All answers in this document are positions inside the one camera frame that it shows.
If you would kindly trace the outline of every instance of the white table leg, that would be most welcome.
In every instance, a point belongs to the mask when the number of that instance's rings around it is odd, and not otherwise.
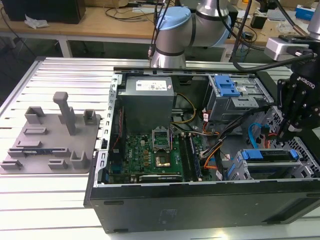
[[[64,58],[72,58],[70,43],[66,39],[59,39],[59,45]]]

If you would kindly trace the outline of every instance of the electronic device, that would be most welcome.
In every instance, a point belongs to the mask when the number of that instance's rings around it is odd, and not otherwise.
[[[257,0],[260,3],[259,11],[266,13],[269,9],[276,9],[277,5],[272,0]]]
[[[286,11],[286,13],[291,17],[296,16],[296,11]],[[269,9],[266,13],[266,16],[271,21],[285,21],[286,17],[283,15],[283,13],[280,10],[276,9]]]
[[[114,72],[84,201],[106,233],[287,224],[320,206],[320,140],[280,136],[267,72]]]
[[[78,24],[86,12],[84,0],[2,0],[11,21],[36,20]]]
[[[253,14],[250,26],[254,29],[263,29],[266,23],[267,16]]]

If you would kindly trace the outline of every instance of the slotted aluminum table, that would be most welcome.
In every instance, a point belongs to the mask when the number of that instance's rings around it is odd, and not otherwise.
[[[148,65],[146,60],[126,59],[46,58],[35,61],[0,108],[0,160],[5,159],[8,148],[25,124],[24,114],[29,106],[41,106],[45,113],[58,113],[58,105],[52,102],[53,95],[56,91],[65,91],[75,113],[95,109],[103,118],[114,67]],[[234,68],[231,63],[224,62],[187,62],[187,67]],[[291,72],[280,67],[270,70],[269,74],[276,81],[287,78]],[[100,145],[101,131],[96,148]],[[83,207],[87,180],[87,174],[0,175],[0,240],[320,239],[320,208],[289,225],[105,234],[94,210]],[[214,212],[212,217],[219,218]]]

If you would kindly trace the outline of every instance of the gray fixture block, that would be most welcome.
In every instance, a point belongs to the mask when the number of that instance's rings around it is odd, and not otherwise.
[[[41,117],[44,117],[44,111],[40,106],[30,106],[24,114],[29,124],[41,124]]]
[[[48,166],[50,169],[67,169],[68,164],[64,159],[49,159]]]
[[[76,116],[75,116],[74,108],[73,108],[72,106],[70,106],[70,107],[69,107],[69,110],[70,110],[70,117],[72,117],[72,120],[75,121],[75,120],[76,120],[76,119],[75,119]],[[66,124],[65,119],[64,119],[64,116],[58,115],[58,117],[59,117],[59,120],[60,120],[60,123],[61,123],[61,124]]]
[[[19,141],[16,145],[17,148],[38,148],[41,146],[41,141]]]
[[[66,93],[65,91],[57,91],[53,96],[53,102],[58,104],[66,128],[70,136],[73,136],[76,134],[75,113],[73,111],[70,111],[67,100],[68,93]]]
[[[45,127],[29,127],[23,133],[24,135],[46,135],[48,131]]]
[[[25,157],[26,155],[23,153],[23,151],[8,151],[8,154],[12,158],[18,158],[18,157]]]
[[[75,169],[83,169],[86,167],[86,163],[88,161],[86,152],[83,151],[81,157],[77,157],[76,152],[73,151],[71,153],[70,161]]]
[[[22,164],[18,160],[13,159],[10,161],[3,161],[0,166],[4,170],[19,170],[22,167]]]
[[[86,109],[83,113],[83,120],[85,125],[96,125],[97,124],[96,111],[93,109]]]
[[[55,157],[70,157],[71,152],[69,148],[66,148],[65,150],[54,150],[52,151],[52,154]]]
[[[40,107],[30,107],[25,114],[27,122],[0,164],[0,174],[89,172],[101,116],[93,109],[74,114],[66,102],[66,92],[58,92],[54,96],[60,109],[65,111],[62,112],[65,124],[60,121],[61,114],[44,114]],[[67,130],[67,123],[74,125],[73,135]]]

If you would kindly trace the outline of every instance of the yellow wire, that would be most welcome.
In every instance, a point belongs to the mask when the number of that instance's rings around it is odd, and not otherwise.
[[[182,96],[185,100],[188,101],[188,103],[191,104],[192,108],[193,108],[193,115],[192,117],[189,119],[189,120],[185,120],[185,121],[172,121],[171,123],[172,124],[187,124],[187,123],[190,123],[195,117],[196,117],[196,108],[194,106],[194,104],[185,96],[183,95],[182,93],[177,93],[177,95],[180,95]]]

